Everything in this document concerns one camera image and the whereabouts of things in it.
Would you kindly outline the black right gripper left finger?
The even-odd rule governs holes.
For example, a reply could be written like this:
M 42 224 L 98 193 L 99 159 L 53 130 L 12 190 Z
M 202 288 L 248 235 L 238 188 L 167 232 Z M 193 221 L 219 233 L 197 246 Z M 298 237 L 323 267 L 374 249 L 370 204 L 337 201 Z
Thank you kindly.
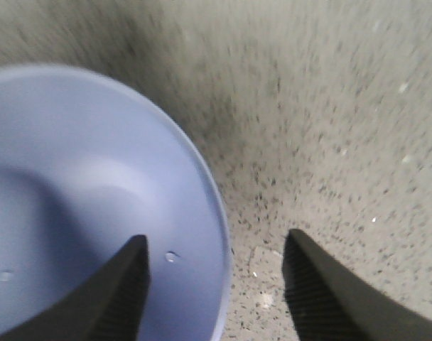
M 61 301 L 0 340 L 136 340 L 151 282 L 146 236 L 132 236 Z

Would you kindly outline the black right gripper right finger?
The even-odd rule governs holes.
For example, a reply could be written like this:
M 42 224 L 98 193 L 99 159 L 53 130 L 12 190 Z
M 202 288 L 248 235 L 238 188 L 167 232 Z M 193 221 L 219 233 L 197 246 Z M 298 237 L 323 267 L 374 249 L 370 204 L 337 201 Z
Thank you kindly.
M 432 340 L 432 320 L 364 282 L 300 229 L 288 232 L 282 273 L 299 340 Z

